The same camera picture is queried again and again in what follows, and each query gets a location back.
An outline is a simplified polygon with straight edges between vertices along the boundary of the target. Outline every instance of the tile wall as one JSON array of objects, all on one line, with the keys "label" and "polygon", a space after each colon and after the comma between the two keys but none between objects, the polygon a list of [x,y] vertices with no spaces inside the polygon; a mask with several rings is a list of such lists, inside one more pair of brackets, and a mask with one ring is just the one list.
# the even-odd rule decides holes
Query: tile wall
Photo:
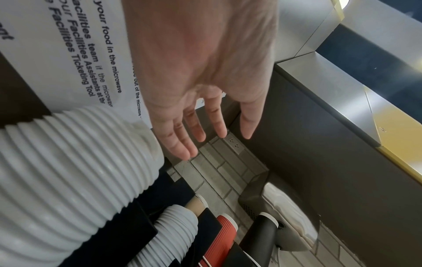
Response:
[{"label": "tile wall", "polygon": [[[235,241],[240,243],[252,220],[241,208],[237,199],[250,180],[267,167],[248,149],[239,153],[228,146],[225,139],[212,139],[199,149],[198,156],[177,164],[168,173],[174,181],[181,176],[209,205],[215,216],[230,215],[239,226]],[[314,251],[279,253],[274,249],[270,267],[365,267],[359,259],[324,225],[320,229],[318,246]]]}]

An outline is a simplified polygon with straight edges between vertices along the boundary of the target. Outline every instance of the skin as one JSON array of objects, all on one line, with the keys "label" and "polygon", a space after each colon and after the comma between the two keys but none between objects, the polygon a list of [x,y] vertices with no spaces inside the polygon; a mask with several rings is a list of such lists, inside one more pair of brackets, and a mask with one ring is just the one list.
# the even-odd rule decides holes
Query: skin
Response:
[{"label": "skin", "polygon": [[122,0],[141,94],[157,138],[175,156],[205,140],[195,103],[227,135],[221,94],[240,102],[240,130],[252,137],[274,64],[276,0]]}]

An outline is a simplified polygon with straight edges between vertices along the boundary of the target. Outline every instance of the dark blue panel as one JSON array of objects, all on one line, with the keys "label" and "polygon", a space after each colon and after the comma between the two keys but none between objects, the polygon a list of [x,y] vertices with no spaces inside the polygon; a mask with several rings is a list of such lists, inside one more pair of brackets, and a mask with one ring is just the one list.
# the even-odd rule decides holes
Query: dark blue panel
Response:
[{"label": "dark blue panel", "polygon": [[409,17],[422,22],[422,1],[421,0],[380,0],[381,2],[405,13]]},{"label": "dark blue panel", "polygon": [[317,52],[422,123],[422,73],[343,25]]}]

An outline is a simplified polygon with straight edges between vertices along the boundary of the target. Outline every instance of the wall outlet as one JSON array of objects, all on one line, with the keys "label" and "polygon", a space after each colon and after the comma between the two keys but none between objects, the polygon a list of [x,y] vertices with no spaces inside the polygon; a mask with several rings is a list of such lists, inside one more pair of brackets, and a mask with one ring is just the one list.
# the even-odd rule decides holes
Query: wall outlet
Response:
[{"label": "wall outlet", "polygon": [[243,144],[231,132],[223,140],[238,155],[245,150]]}]

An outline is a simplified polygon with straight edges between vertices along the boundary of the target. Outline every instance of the red ribbed cup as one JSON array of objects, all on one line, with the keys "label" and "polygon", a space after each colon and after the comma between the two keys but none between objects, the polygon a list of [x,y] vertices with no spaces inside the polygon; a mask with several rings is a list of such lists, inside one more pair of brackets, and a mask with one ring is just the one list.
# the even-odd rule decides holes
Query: red ribbed cup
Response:
[{"label": "red ribbed cup", "polygon": [[[221,267],[233,245],[237,232],[237,224],[227,214],[218,216],[217,220],[222,228],[204,255],[212,267]],[[200,264],[202,267],[208,266],[204,260],[201,260]]]}]

